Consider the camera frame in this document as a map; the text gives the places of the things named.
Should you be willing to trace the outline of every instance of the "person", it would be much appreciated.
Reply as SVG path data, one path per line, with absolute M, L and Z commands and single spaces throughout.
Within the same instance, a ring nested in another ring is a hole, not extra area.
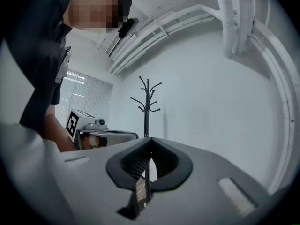
M 5 39 L 35 88 L 21 125 L 56 142 L 60 151 L 74 150 L 66 129 L 55 118 L 62 78 L 67 73 L 61 66 L 66 57 L 66 35 L 72 28 L 115 29 L 128 17 L 131 4 L 132 0 L 31 0 L 18 14 Z

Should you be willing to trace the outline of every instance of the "window blinds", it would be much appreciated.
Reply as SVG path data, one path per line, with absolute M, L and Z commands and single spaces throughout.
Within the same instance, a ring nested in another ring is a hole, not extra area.
M 85 111 L 105 122 L 109 118 L 113 86 L 100 80 L 68 70 L 60 89 L 60 104 L 56 113 L 60 124 L 65 127 L 71 109 Z

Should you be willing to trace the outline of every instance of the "ceiling light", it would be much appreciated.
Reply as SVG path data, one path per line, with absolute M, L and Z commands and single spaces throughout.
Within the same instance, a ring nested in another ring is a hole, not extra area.
M 79 95 L 79 94 L 76 94 L 76 93 L 73 93 L 73 94 L 76 95 L 76 96 L 84 97 L 83 95 Z
M 64 79 L 67 79 L 67 80 L 70 80 L 70 81 L 73 81 L 73 82 L 76 82 L 76 83 L 84 84 L 84 82 L 77 81 L 77 80 L 72 79 L 72 78 L 64 77 Z

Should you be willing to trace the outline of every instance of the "coat rack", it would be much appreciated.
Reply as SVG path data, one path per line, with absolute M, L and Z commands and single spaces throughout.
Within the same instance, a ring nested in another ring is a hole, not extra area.
M 159 109 L 156 110 L 151 110 L 151 105 L 155 104 L 151 103 L 151 98 L 153 96 L 153 93 L 155 92 L 155 90 L 153 90 L 155 87 L 161 85 L 162 83 L 159 83 L 157 85 L 155 85 L 154 87 L 152 87 L 149 91 L 149 79 L 147 79 L 147 85 L 145 84 L 145 82 L 143 81 L 142 77 L 139 76 L 139 78 L 141 79 L 141 81 L 144 84 L 145 88 L 142 88 L 142 90 L 145 90 L 146 92 L 146 104 L 144 106 L 143 103 L 141 103 L 140 101 L 134 99 L 133 97 L 130 97 L 132 100 L 142 104 L 142 108 L 139 106 L 138 108 L 141 109 L 141 111 L 143 113 L 145 113 L 145 121 L 144 121 L 144 137 L 149 137 L 149 111 L 151 112 L 157 112 L 160 111 Z M 145 169 L 145 189 L 146 189 L 146 203 L 148 204 L 149 200 L 150 200 L 150 174 L 149 174 L 149 163 L 146 166 Z

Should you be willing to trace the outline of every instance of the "dark shirt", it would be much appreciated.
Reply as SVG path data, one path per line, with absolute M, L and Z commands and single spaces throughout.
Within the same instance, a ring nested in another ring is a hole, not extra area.
M 61 84 L 55 83 L 66 56 L 63 14 L 71 0 L 32 0 L 7 35 L 8 47 L 35 90 L 26 105 L 20 123 L 43 136 L 45 113 L 50 104 L 58 104 Z

